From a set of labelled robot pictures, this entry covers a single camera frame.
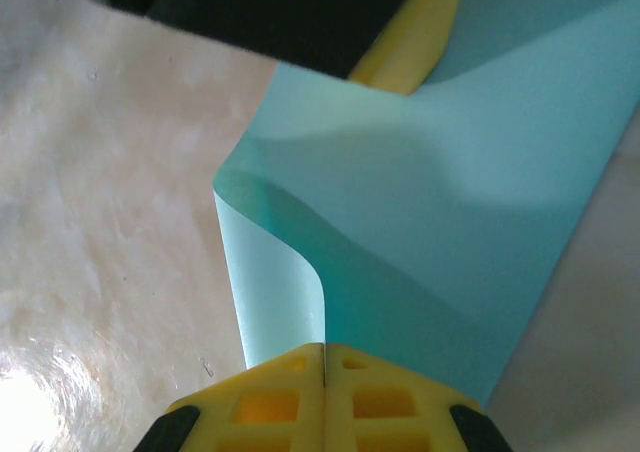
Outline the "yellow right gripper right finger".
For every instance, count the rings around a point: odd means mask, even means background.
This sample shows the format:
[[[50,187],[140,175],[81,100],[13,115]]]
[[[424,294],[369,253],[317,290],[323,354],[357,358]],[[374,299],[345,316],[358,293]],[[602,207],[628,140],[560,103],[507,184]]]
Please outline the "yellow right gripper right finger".
[[[327,451],[508,451],[472,398],[342,344],[325,347]]]

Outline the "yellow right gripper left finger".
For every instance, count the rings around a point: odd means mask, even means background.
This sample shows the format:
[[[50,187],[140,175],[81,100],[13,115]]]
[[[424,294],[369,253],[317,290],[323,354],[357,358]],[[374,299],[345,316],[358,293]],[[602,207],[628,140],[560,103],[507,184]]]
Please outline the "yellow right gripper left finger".
[[[310,343],[172,403],[144,451],[322,451],[324,345]]]

